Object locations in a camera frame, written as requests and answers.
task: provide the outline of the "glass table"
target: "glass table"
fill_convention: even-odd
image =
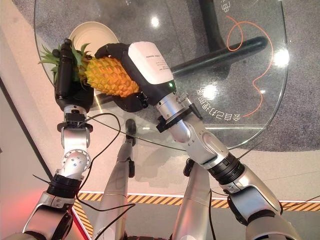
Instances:
[[[88,21],[108,26],[119,42],[157,45],[171,68],[177,93],[188,93],[206,129],[230,149],[258,136],[281,102],[289,60],[282,3],[235,0],[36,0],[34,31],[38,51],[53,50]],[[51,64],[43,64],[51,82]],[[121,110],[110,96],[97,94],[89,116],[114,113],[124,130],[137,124],[136,137],[181,149],[169,133],[156,129],[155,107]],[[111,116],[96,121],[117,128]]]

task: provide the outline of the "pineapple crown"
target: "pineapple crown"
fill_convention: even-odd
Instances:
[[[71,50],[72,54],[74,56],[73,61],[73,74],[72,74],[72,80],[74,82],[80,82],[81,84],[87,84],[87,76],[85,74],[85,71],[87,70],[87,66],[89,61],[92,59],[90,55],[87,55],[89,51],[85,51],[86,47],[90,43],[85,43],[81,46],[80,50],[76,50],[75,46],[71,44]],[[49,51],[45,46],[42,45],[43,51],[41,52],[43,55],[41,57],[41,61],[39,63],[42,64],[54,64],[55,66],[51,69],[53,72],[53,84],[56,84],[57,77],[58,77],[58,66],[60,62],[60,58],[58,56],[55,56],[52,52]],[[57,47],[57,51],[61,51],[61,45],[59,44]]]

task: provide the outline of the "chinese characters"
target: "chinese characters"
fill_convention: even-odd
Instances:
[[[208,113],[208,115],[212,116],[213,118],[225,120],[225,121],[233,120],[237,122],[238,120],[240,120],[241,118],[240,114],[226,113],[212,107],[211,104],[207,102],[207,99],[203,96],[204,94],[203,87],[198,89],[196,93],[198,95],[198,101],[201,104],[202,109],[205,110]]]
[[[227,13],[229,12],[229,8],[230,8],[230,1],[227,2],[227,0],[221,0],[221,8],[222,10]]]

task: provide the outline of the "white plate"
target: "white plate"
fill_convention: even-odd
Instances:
[[[81,23],[72,31],[69,39],[73,40],[74,47],[77,50],[80,50],[83,44],[90,43],[85,50],[90,51],[88,54],[91,56],[94,56],[103,45],[119,42],[110,28],[97,21]]]

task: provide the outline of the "caution tape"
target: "caution tape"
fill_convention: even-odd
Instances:
[[[101,201],[103,194],[97,192],[80,192],[78,197],[83,201]],[[128,203],[135,204],[161,204],[180,206],[183,201],[181,195],[161,195],[161,194],[128,194]],[[320,211],[320,201],[280,201],[284,211],[299,211],[299,212],[317,212]],[[212,198],[211,206],[213,208],[227,209],[229,205],[225,198]],[[93,227],[87,218],[87,215],[80,203],[76,200],[73,205],[79,219],[82,221],[88,234],[92,236]]]

